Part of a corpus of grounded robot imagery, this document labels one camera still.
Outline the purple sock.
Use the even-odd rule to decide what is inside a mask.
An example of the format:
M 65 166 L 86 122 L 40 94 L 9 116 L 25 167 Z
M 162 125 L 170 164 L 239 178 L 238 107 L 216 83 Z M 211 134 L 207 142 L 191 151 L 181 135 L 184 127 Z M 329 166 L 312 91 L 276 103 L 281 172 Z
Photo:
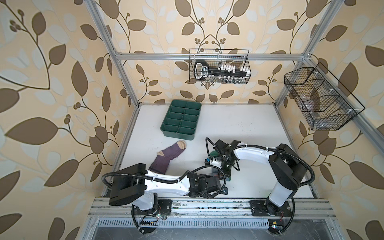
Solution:
M 170 162 L 180 156 L 186 148 L 186 142 L 180 140 L 171 145 L 170 147 L 159 151 L 155 160 L 150 165 L 149 170 L 151 172 L 164 175 L 167 172 Z

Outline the green divided plastic tray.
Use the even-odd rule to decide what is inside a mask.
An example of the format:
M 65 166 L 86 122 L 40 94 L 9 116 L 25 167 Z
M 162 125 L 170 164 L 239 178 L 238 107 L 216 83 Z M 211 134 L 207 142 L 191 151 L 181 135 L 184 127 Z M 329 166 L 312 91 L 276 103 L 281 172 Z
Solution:
M 161 124 L 165 137 L 192 141 L 197 131 L 202 104 L 173 100 Z

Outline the blue orange striped sock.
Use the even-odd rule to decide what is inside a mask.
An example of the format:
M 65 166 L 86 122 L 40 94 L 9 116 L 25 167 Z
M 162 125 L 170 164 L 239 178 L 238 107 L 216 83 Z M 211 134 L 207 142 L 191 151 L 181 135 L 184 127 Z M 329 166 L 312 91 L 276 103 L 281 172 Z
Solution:
M 210 152 L 210 156 L 211 156 L 210 165 L 221 169 L 223 159 L 220 156 L 220 154 L 217 151 L 212 151 Z M 212 173 L 214 176 L 219 177 L 219 179 L 223 178 L 223 174 L 218 169 L 213 168 Z

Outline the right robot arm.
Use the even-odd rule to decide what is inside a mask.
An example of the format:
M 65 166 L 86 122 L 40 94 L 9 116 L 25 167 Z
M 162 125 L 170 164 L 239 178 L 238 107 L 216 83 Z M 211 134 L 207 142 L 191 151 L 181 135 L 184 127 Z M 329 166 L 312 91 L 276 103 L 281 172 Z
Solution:
M 276 148 L 248 145 L 240 141 L 227 144 L 221 140 L 213 143 L 205 139 L 206 145 L 212 145 L 213 151 L 207 151 L 205 165 L 214 168 L 220 180 L 230 181 L 232 170 L 240 171 L 240 160 L 269 164 L 277 182 L 266 200 L 251 201 L 253 215 L 266 214 L 283 218 L 286 212 L 290 219 L 283 226 L 273 223 L 268 231 L 272 235 L 282 235 L 293 222 L 296 213 L 294 195 L 300 187 L 310 185 L 315 180 L 312 167 L 302 160 L 288 145 L 280 144 Z

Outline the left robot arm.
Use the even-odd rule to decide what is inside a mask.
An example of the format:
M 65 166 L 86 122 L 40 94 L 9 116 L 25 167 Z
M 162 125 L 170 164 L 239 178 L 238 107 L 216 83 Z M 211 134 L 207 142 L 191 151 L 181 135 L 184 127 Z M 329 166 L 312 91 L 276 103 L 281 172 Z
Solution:
M 217 175 L 199 174 L 209 167 L 202 166 L 179 177 L 158 174 L 145 167 L 145 164 L 136 164 L 101 177 L 110 190 L 109 205 L 130 205 L 133 223 L 141 234 L 149 233 L 148 226 L 156 225 L 171 212 L 172 201 L 160 201 L 159 193 L 203 199 L 228 194 L 225 173 L 216 166 L 213 168 L 218 171 Z

